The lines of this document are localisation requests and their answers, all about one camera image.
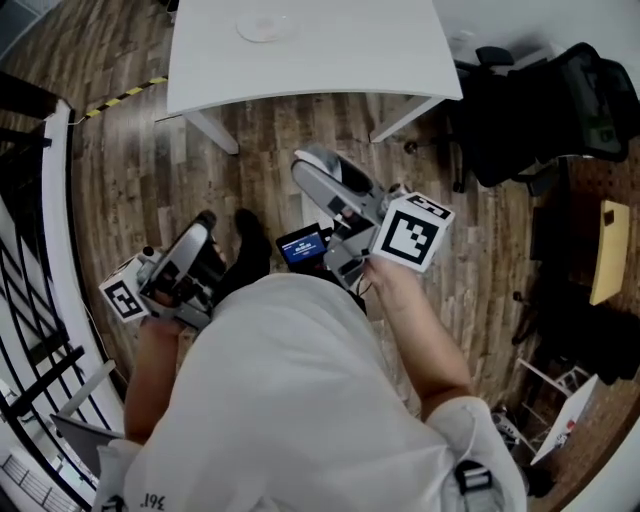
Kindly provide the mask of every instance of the person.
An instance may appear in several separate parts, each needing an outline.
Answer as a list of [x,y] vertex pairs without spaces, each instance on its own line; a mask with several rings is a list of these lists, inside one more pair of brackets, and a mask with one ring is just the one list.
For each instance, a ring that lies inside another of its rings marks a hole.
[[[396,393],[353,299],[316,277],[267,275],[271,246],[257,218],[241,210],[236,225],[242,246],[223,300],[177,377],[182,327],[140,327],[125,439],[99,449],[93,510],[526,510],[489,408],[411,270],[371,258],[366,278],[421,419]],[[475,487],[463,492],[456,477],[468,463],[490,473],[480,509]]]

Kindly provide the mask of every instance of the yellow wooden board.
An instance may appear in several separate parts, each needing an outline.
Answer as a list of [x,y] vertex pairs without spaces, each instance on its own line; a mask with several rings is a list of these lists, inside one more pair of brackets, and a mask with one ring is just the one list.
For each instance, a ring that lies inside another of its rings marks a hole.
[[598,261],[589,300],[592,305],[600,304],[622,288],[628,243],[629,207],[602,201]]

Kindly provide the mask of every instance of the shirt sleeve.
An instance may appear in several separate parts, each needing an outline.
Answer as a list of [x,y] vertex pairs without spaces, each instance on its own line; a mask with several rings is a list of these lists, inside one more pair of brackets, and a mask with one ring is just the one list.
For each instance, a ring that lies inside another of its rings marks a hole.
[[100,483],[92,512],[127,510],[124,503],[124,479],[142,447],[125,439],[114,439],[98,447]]
[[[449,400],[431,413],[426,424],[445,438],[456,465],[463,460],[472,460],[491,472],[496,501],[501,503],[503,510],[526,511],[527,498],[521,473],[483,400],[471,396]],[[445,510],[461,509],[462,498],[453,472],[446,479],[442,499],[448,503]]]

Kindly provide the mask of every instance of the blue screen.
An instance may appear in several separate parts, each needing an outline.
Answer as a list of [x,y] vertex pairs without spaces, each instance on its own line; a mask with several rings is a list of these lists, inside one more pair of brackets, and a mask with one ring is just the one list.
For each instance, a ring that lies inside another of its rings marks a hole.
[[282,246],[282,252],[284,252],[288,263],[297,263],[316,254],[322,254],[325,250],[318,233],[312,233]]

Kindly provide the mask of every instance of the white t-shirt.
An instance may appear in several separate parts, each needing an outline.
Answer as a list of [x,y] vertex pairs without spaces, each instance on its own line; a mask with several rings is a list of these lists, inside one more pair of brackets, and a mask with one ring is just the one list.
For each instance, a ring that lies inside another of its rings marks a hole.
[[504,510],[526,510],[487,405],[456,398],[420,422],[352,298],[302,275],[227,297],[149,441],[100,457],[97,511],[457,512],[463,457],[491,471]]

